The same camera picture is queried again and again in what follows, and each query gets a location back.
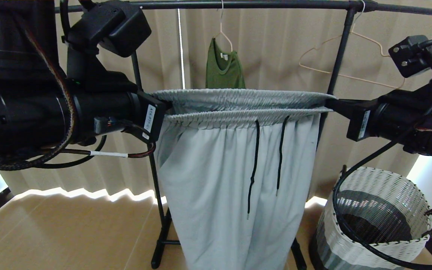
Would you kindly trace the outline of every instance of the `black metal rack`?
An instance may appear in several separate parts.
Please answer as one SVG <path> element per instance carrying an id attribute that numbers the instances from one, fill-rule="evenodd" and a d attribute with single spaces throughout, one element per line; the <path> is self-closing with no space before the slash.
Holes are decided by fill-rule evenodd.
<path id="1" fill-rule="evenodd" d="M 364 0 L 365 8 L 364 12 L 373 11 L 386 11 L 386 12 L 401 12 L 410 14 L 422 14 L 432 15 L 432 9 L 425 7 L 413 7 L 403 5 L 392 5 L 392 4 L 379 4 L 372 0 Z M 143 10 L 158 10 L 158 9 L 217 9 L 221 7 L 221 0 L 170 0 L 170 1 L 136 1 L 132 2 L 134 5 L 138 5 Z M 363 10 L 363 2 L 360 0 L 350 1 L 338 1 L 338 0 L 224 0 L 224 6 L 226 9 L 335 9 L 335 10 L 346 10 L 346 19 L 344 21 L 343 34 L 339 43 L 339 48 L 334 61 L 334 67 L 331 74 L 331 80 L 328 86 L 328 94 L 333 94 L 336 86 L 336 80 L 338 78 L 339 69 L 343 61 L 343 55 L 348 43 L 348 37 L 350 35 L 351 26 L 355 14 Z M 83 9 L 81 6 L 70 6 L 69 12 L 81 12 Z M 134 76 L 138 87 L 141 87 L 141 77 L 139 73 L 139 65 L 136 52 L 132 54 L 132 63 L 134 69 Z M 323 131 L 324 122 L 326 120 L 327 113 L 321 116 L 319 122 L 319 136 Z M 156 241 L 156 249 L 154 250 L 153 259 L 151 260 L 151 266 L 153 269 L 157 269 L 161 263 L 163 257 L 163 251 L 165 245 L 180 245 L 180 241 L 168 240 L 168 231 L 171 226 L 172 218 L 170 209 L 168 208 L 166 214 L 164 213 L 163 204 L 161 203 L 161 192 L 159 190 L 158 183 L 158 171 L 156 169 L 155 157 L 153 154 L 150 155 L 149 161 L 151 163 L 151 173 L 153 175 L 154 190 L 156 193 L 156 200 L 158 203 L 159 217 L 161 219 L 161 233 Z M 299 270 L 306 269 L 306 263 L 302 256 L 300 246 L 296 238 L 291 246 L 291 251 L 295 257 L 296 265 Z"/>

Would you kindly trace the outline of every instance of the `black drawstring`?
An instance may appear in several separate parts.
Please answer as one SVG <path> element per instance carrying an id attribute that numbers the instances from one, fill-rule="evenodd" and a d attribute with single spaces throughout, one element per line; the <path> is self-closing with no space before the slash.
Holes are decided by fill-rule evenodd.
<path id="1" fill-rule="evenodd" d="M 281 165 L 283 164 L 283 140 L 284 140 L 284 130 L 286 129 L 286 123 L 290 116 L 286 116 L 283 121 L 283 129 L 281 130 L 281 141 L 279 142 L 279 167 L 277 168 L 277 185 L 276 185 L 276 196 L 278 196 L 279 190 L 279 180 L 281 179 Z"/>
<path id="2" fill-rule="evenodd" d="M 256 167 L 258 165 L 258 151 L 259 151 L 259 121 L 256 120 L 256 151 L 254 152 L 254 167 L 252 168 L 251 184 L 249 185 L 249 192 L 247 194 L 247 217 L 249 219 L 249 211 L 251 205 L 251 188 L 254 184 L 254 175 L 256 174 Z"/>

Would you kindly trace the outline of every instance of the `green tank top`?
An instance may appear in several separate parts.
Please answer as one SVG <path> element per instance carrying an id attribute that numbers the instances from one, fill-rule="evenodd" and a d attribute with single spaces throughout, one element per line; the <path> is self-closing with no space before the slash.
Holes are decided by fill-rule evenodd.
<path id="1" fill-rule="evenodd" d="M 221 51 L 216 40 L 211 40 L 206 64 L 207 89 L 244 89 L 245 78 L 238 53 Z"/>

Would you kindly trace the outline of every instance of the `beige curtain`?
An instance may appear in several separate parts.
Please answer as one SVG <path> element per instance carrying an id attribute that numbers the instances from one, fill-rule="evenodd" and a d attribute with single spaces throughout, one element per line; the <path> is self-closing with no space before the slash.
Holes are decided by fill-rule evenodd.
<path id="1" fill-rule="evenodd" d="M 432 1 L 378 1 L 398 5 L 432 7 Z M 221 10 L 181 10 L 185 79 L 187 88 L 204 88 L 207 50 L 219 32 Z M 224 10 L 223 31 L 240 57 L 246 87 L 249 89 L 299 90 L 326 92 L 331 75 L 299 67 L 300 56 L 343 30 L 345 10 Z M 393 12 L 369 12 L 357 20 L 355 32 L 382 43 L 385 53 L 406 36 L 432 38 L 432 16 Z M 217 39 L 222 48 L 229 44 Z M 301 61 L 331 71 L 339 39 L 326 43 L 319 51 L 308 53 Z M 380 56 L 377 45 L 351 35 L 341 74 L 399 86 L 399 75 L 391 58 Z M 431 72 L 406 80 L 403 89 L 415 90 L 428 82 Z M 374 99 L 391 91 L 387 87 L 339 77 L 334 94 L 342 99 Z M 355 143 L 346 139 L 349 120 L 331 113 L 326 120 L 317 151 L 310 194 L 327 197 L 343 164 L 351 166 L 387 143 L 369 138 Z M 394 147 L 368 166 L 406 175 L 417 155 Z"/>
<path id="2" fill-rule="evenodd" d="M 71 0 L 70 5 L 78 5 Z M 152 29 L 151 36 L 137 50 L 142 86 L 146 92 L 182 87 L 178 17 L 176 10 L 146 10 L 146 19 Z M 82 12 L 71 13 L 74 24 Z M 57 35 L 62 36 L 60 16 L 56 15 Z M 67 47 L 58 43 L 60 65 L 66 69 Z M 121 58 L 100 48 L 98 55 L 107 70 L 121 71 L 134 82 L 131 57 Z M 125 133 L 112 133 L 103 150 L 107 152 L 137 153 L 146 146 L 135 137 Z M 60 154 L 50 163 L 69 162 L 83 156 Z M 107 189 L 110 195 L 129 188 L 137 195 L 153 188 L 149 170 L 149 160 L 122 159 L 114 157 L 94 157 L 89 162 L 67 169 L 26 169 L 23 171 L 2 171 L 3 178 L 13 193 L 28 189 L 47 190 L 62 187 L 64 190 L 85 188 L 94 192 Z"/>
<path id="3" fill-rule="evenodd" d="M 432 0 L 381 0 L 380 3 L 432 7 Z M 182 87 L 178 12 L 144 11 L 153 34 L 138 49 L 142 85 L 147 92 Z M 298 67 L 300 55 L 328 38 L 341 34 L 344 10 L 229 10 L 224 11 L 223 28 L 238 51 L 247 88 L 326 92 L 330 75 Z M 74 23 L 80 13 L 70 15 Z M 220 13 L 216 10 L 181 10 L 184 79 L 186 88 L 204 88 L 209 42 L 219 31 Z M 61 36 L 59 16 L 58 35 Z M 355 31 L 380 41 L 385 50 L 406 36 L 424 34 L 432 38 L 432 16 L 393 12 L 369 12 L 357 20 Z M 228 48 L 223 40 L 218 40 Z M 66 48 L 59 44 L 60 64 L 66 65 Z M 331 71 L 339 39 L 305 56 L 302 63 Z M 125 72 L 134 81 L 130 58 L 120 58 L 101 50 L 101 62 L 108 70 Z M 341 74 L 399 85 L 402 77 L 389 58 L 379 56 L 376 45 L 351 36 Z M 431 72 L 406 80 L 404 89 L 415 90 L 427 83 Z M 391 89 L 339 77 L 334 94 L 343 99 L 374 99 Z M 314 166 L 310 195 L 327 197 L 343 164 L 355 164 L 387 141 L 369 138 L 355 143 L 346 139 L 349 121 L 331 113 L 326 121 Z M 129 135 L 108 136 L 104 148 L 112 152 L 140 152 L 144 145 Z M 76 157 L 60 155 L 54 162 Z M 407 174 L 416 155 L 394 147 L 368 165 Z M 14 193 L 28 188 L 45 190 L 61 186 L 65 190 L 107 188 L 109 194 L 130 188 L 134 194 L 152 188 L 147 159 L 95 157 L 69 169 L 27 169 L 2 172 Z"/>

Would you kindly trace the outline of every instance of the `empty clothes hanger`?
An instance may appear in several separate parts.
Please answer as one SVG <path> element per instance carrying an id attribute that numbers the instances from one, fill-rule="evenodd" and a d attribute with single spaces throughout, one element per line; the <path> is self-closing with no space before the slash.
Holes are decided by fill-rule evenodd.
<path id="1" fill-rule="evenodd" d="M 221 0 L 221 18 L 219 19 L 219 33 L 213 38 L 216 39 L 219 35 L 223 35 L 226 38 L 226 40 L 229 42 L 229 45 L 231 46 L 231 51 L 233 51 L 233 43 L 231 42 L 230 38 L 226 36 L 225 33 L 223 33 L 223 14 L 224 14 L 224 0 Z"/>
<path id="2" fill-rule="evenodd" d="M 374 44 L 377 44 L 379 46 L 379 53 L 382 57 L 390 57 L 388 54 L 383 53 L 383 45 L 381 45 L 381 43 L 379 43 L 378 41 L 375 41 L 374 39 L 364 36 L 362 34 L 356 33 L 354 32 L 354 26 L 356 25 L 356 21 L 358 20 L 358 18 L 363 14 L 363 12 L 365 12 L 365 7 L 366 7 L 366 3 L 364 2 L 364 0 L 361 0 L 363 2 L 363 9 L 361 11 L 361 13 L 354 19 L 353 25 L 351 26 L 351 31 L 350 34 L 353 34 L 355 36 L 359 36 L 360 38 L 364 38 L 367 41 L 371 41 Z M 299 59 L 299 66 L 309 69 L 309 70 L 314 70 L 317 72 L 322 72 L 322 73 L 326 73 L 326 74 L 331 74 L 331 72 L 329 71 L 325 71 L 325 70 L 320 70 L 320 69 L 316 69 L 316 68 L 312 68 L 312 67 L 308 67 L 306 65 L 301 64 L 301 60 L 302 58 L 307 55 L 307 53 L 309 53 L 310 51 L 319 51 L 322 46 L 326 43 L 328 43 L 329 41 L 332 41 L 333 39 L 336 38 L 340 38 L 342 36 L 342 34 L 340 34 L 339 36 L 334 36 L 326 41 L 324 41 L 323 43 L 321 43 L 321 45 L 319 46 L 319 48 L 317 48 L 316 46 L 314 46 L 313 48 L 310 48 L 309 50 L 305 51 L 305 53 L 303 53 Z M 401 83 L 400 86 L 394 86 L 394 85 L 389 85 L 389 84 L 383 84 L 381 82 L 374 82 L 374 81 L 370 81 L 370 80 L 366 80 L 366 79 L 362 79 L 362 78 L 358 78 L 358 77 L 353 77 L 353 76 L 349 76 L 349 75 L 343 75 L 343 74 L 338 74 L 338 76 L 341 77 L 346 77 L 346 78 L 350 78 L 350 79 L 354 79 L 354 80 L 358 80 L 358 81 L 362 81 L 362 82 L 367 82 L 367 83 L 371 83 L 371 84 L 377 84 L 380 86 L 384 86 L 384 87 L 389 87 L 391 89 L 400 89 L 401 87 L 403 87 L 404 83 L 406 82 L 406 78 L 403 78 L 403 82 Z"/>

